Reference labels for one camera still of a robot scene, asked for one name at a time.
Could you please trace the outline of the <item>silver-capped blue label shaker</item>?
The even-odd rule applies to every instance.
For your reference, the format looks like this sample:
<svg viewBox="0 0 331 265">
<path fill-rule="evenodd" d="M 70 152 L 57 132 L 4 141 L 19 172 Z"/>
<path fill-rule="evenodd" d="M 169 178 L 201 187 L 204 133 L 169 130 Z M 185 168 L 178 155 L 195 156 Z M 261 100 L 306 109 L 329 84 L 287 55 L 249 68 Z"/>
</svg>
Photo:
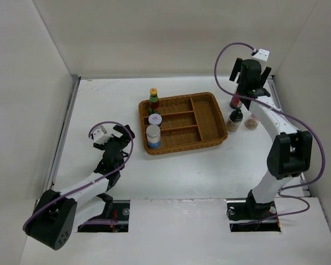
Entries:
<svg viewBox="0 0 331 265">
<path fill-rule="evenodd" d="M 161 130 L 157 125 L 149 125 L 146 129 L 148 147 L 157 149 L 161 146 Z"/>
</svg>

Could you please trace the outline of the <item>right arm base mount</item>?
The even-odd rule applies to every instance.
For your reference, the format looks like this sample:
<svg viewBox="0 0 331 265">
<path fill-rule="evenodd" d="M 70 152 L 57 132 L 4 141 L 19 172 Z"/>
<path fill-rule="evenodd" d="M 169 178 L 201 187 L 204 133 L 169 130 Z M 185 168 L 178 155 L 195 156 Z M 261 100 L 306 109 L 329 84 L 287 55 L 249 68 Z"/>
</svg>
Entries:
<svg viewBox="0 0 331 265">
<path fill-rule="evenodd" d="M 280 232 L 278 217 L 274 202 L 263 205 L 250 205 L 245 200 L 227 201 L 227 217 L 231 232 Z"/>
</svg>

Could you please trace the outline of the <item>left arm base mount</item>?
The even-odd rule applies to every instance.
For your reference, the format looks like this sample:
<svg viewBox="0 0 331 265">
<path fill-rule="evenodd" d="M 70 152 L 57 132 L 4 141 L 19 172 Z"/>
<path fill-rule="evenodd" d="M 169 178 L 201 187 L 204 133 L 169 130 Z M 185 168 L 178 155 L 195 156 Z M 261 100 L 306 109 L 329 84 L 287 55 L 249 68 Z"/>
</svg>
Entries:
<svg viewBox="0 0 331 265">
<path fill-rule="evenodd" d="M 129 200 L 114 200 L 112 196 L 103 193 L 97 195 L 92 202 L 92 210 L 101 210 L 100 214 L 92 214 L 77 227 L 77 232 L 118 233 L 129 231 L 130 206 Z"/>
</svg>

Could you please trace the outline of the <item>small jar white lid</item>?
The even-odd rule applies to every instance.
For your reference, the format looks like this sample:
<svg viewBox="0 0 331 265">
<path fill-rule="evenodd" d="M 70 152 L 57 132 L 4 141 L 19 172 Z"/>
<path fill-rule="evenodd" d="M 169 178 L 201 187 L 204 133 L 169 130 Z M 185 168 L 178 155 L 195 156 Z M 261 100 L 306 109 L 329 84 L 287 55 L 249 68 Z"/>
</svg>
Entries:
<svg viewBox="0 0 331 265">
<path fill-rule="evenodd" d="M 157 113 L 153 113 L 148 117 L 148 123 L 150 125 L 156 125 L 156 126 L 161 126 L 162 125 L 162 116 L 160 114 Z"/>
</svg>

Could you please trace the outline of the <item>tall dark soy sauce bottle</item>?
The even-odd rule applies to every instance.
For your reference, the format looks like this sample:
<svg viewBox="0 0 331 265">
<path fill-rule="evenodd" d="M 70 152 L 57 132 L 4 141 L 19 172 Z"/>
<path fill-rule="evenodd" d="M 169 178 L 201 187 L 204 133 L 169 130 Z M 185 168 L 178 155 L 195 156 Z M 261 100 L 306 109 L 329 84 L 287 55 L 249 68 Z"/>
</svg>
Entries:
<svg viewBox="0 0 331 265">
<path fill-rule="evenodd" d="M 235 91 L 235 94 L 232 97 L 229 106 L 232 109 L 240 109 L 242 107 L 242 102 L 241 102 L 241 99 L 239 97 L 239 93 L 237 90 Z"/>
</svg>

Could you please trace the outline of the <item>small brown black-capped bottle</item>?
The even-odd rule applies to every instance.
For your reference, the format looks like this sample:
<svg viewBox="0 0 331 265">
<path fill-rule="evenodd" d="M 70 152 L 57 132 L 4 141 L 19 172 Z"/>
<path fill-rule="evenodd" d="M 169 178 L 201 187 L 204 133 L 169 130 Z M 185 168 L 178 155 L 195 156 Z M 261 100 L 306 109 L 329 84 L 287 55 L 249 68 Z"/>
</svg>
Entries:
<svg viewBox="0 0 331 265">
<path fill-rule="evenodd" d="M 226 123 L 227 130 L 230 132 L 236 132 L 243 120 L 243 113 L 240 109 L 235 109 L 229 115 Z"/>
</svg>

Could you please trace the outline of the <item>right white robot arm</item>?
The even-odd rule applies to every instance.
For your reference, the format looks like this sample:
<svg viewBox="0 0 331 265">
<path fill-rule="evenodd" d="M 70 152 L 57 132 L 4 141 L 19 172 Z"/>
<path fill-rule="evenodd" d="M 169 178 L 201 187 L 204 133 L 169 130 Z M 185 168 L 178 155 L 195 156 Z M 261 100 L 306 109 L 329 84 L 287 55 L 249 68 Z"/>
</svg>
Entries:
<svg viewBox="0 0 331 265">
<path fill-rule="evenodd" d="M 271 212 L 277 193 L 310 166 L 312 134 L 300 131 L 281 113 L 270 93 L 263 87 L 270 68 L 261 68 L 254 59 L 236 59 L 230 81 L 236 81 L 237 94 L 248 111 L 256 116 L 273 143 L 266 159 L 267 172 L 249 191 L 241 209 L 250 218 Z"/>
</svg>

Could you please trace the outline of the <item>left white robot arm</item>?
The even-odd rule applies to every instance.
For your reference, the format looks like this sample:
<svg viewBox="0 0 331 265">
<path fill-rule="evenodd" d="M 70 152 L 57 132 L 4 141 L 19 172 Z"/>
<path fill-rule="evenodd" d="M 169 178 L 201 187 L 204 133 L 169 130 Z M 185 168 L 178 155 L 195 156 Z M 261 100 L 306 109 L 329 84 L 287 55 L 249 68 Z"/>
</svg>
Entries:
<svg viewBox="0 0 331 265">
<path fill-rule="evenodd" d="M 103 226 L 113 229 L 126 224 L 126 221 L 118 220 L 118 212 L 113 209 L 114 200 L 107 192 L 116 185 L 121 170 L 130 159 L 131 152 L 124 149 L 133 148 L 135 134 L 128 125 L 113 121 L 110 125 L 120 133 L 119 136 L 107 134 L 104 123 L 93 126 L 88 133 L 94 148 L 103 152 L 95 170 L 69 188 L 46 190 L 23 225 L 27 236 L 59 250 L 75 231 Z"/>
</svg>

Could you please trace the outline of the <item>red sauce bottle green label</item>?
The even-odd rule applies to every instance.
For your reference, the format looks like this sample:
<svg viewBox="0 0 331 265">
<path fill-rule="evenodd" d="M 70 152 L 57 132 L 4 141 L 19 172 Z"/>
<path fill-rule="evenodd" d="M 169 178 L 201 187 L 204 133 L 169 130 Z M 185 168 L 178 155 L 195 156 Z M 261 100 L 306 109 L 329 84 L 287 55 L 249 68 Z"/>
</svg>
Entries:
<svg viewBox="0 0 331 265">
<path fill-rule="evenodd" d="M 159 98 L 158 98 L 158 91 L 156 88 L 150 89 L 149 113 L 150 114 L 159 113 Z"/>
</svg>

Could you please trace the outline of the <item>pink-capped spice bottle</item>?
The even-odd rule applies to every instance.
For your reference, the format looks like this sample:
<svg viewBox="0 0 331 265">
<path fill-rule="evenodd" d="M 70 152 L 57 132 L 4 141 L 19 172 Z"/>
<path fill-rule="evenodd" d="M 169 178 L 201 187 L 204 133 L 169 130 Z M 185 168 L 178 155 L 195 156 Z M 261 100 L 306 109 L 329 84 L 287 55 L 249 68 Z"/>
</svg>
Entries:
<svg viewBox="0 0 331 265">
<path fill-rule="evenodd" d="M 245 127 L 249 130 L 254 130 L 259 125 L 259 119 L 254 115 L 251 114 L 244 123 Z"/>
</svg>

